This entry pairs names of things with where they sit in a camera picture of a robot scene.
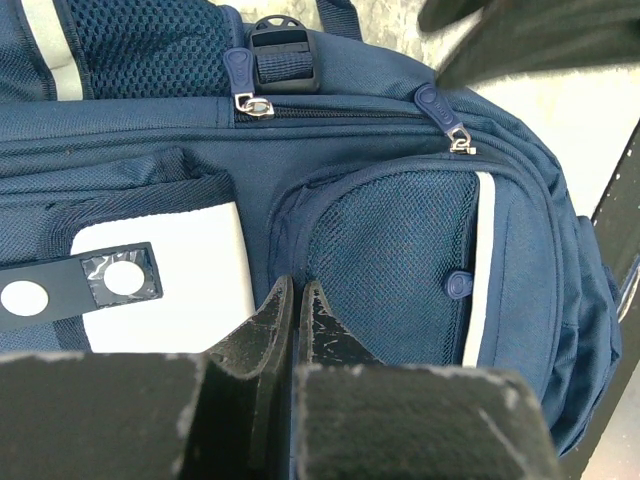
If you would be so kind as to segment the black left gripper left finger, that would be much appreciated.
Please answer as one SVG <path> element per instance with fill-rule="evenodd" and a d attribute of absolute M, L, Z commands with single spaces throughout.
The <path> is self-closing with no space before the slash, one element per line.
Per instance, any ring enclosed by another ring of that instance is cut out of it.
<path fill-rule="evenodd" d="M 279 277 L 257 312 L 205 352 L 180 479 L 289 475 L 295 291 Z"/>

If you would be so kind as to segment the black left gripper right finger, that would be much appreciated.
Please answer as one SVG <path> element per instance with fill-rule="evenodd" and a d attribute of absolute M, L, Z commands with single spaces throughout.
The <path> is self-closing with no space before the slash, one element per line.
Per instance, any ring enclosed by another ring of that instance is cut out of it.
<path fill-rule="evenodd" d="M 296 369 L 300 479 L 557 479 L 534 394 L 509 371 L 379 362 L 333 314 L 319 282 L 302 297 Z"/>

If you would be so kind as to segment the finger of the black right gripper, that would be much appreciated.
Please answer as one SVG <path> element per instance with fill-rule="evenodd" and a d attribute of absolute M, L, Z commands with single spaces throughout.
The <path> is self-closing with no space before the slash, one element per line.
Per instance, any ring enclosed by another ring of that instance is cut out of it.
<path fill-rule="evenodd" d="M 423 33 L 480 12 L 443 61 L 436 84 L 458 89 L 508 75 L 639 61 L 635 0 L 426 1 Z"/>

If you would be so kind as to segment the navy blue student backpack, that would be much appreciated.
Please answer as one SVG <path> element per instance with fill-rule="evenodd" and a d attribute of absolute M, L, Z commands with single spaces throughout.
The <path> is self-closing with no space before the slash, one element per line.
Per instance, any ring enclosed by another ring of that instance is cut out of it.
<path fill-rule="evenodd" d="M 147 292 L 99 289 L 92 312 L 3 314 L 2 350 L 93 351 L 91 324 L 203 336 L 226 204 L 257 301 L 315 280 L 384 363 L 515 370 L 569 452 L 622 342 L 560 163 L 498 106 L 363 43 L 348 2 L 319 7 L 321 32 L 206 1 L 2 3 L 2 272 L 156 263 Z"/>

